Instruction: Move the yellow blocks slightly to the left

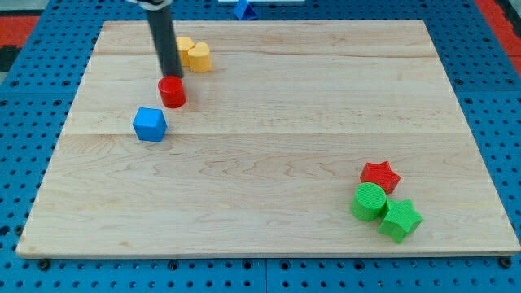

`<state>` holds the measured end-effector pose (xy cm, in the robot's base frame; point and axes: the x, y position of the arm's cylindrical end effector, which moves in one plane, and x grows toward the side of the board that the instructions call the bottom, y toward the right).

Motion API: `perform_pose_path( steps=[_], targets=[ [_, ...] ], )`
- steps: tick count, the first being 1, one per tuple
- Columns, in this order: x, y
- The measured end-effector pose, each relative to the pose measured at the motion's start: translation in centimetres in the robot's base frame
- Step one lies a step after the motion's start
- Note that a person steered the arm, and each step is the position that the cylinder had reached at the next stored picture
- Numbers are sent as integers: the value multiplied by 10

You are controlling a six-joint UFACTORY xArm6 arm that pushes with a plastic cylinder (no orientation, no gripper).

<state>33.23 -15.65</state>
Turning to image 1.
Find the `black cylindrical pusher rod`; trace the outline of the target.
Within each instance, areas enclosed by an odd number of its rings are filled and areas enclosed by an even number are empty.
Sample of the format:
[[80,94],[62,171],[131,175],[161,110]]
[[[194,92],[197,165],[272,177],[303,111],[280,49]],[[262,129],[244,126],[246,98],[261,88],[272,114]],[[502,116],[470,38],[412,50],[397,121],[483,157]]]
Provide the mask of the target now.
[[164,77],[184,77],[169,2],[149,2],[146,9],[155,50]]

